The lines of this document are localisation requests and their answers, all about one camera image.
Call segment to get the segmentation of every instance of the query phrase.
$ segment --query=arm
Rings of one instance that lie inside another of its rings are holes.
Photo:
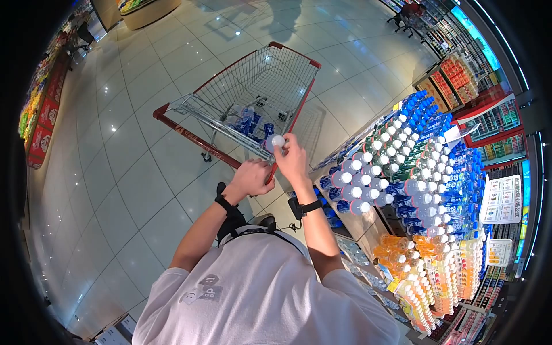
[[[260,158],[245,161],[222,194],[232,206],[237,205],[247,195],[266,194],[274,188],[274,180],[264,184],[269,174],[270,166]],[[225,219],[226,210],[213,202],[184,235],[169,267],[180,267],[191,272],[203,255],[211,249]]]
[[[284,154],[280,153],[280,149],[274,149],[276,163],[295,190],[299,204],[310,204],[317,198],[307,174],[306,151],[299,146],[294,134],[287,133],[284,138],[289,140],[284,144]],[[307,213],[302,221],[312,264],[320,279],[335,269],[344,268],[336,238],[322,209]]]

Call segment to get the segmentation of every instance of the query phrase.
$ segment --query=cart wheel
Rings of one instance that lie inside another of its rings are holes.
[[[211,162],[211,161],[213,160],[213,158],[211,157],[211,155],[208,154],[207,152],[203,152],[201,155],[203,156],[203,161],[204,161],[205,163]]]

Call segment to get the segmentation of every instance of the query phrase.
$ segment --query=tiled floor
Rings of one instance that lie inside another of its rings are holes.
[[[66,78],[49,163],[30,174],[33,268],[59,320],[90,336],[127,311],[137,319],[217,182],[233,176],[217,159],[204,163],[153,110],[279,41],[322,63],[294,129],[316,164],[435,63],[385,23],[392,15],[378,0],[183,0],[156,23],[120,23],[94,45]],[[209,138],[192,116],[169,117]],[[236,144],[215,143],[243,159]],[[240,209],[287,227],[286,201],[278,183]]]

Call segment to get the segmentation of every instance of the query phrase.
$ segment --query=plastic bottle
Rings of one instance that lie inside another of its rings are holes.
[[[427,184],[424,181],[417,181],[414,179],[408,179],[404,182],[390,183],[385,188],[385,193],[391,195],[414,195],[426,188]]]

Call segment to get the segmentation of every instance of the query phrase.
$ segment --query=shoe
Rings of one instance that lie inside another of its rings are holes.
[[[226,188],[226,183],[219,182],[219,184],[216,186],[216,196],[218,197],[220,194],[222,194],[225,188]]]

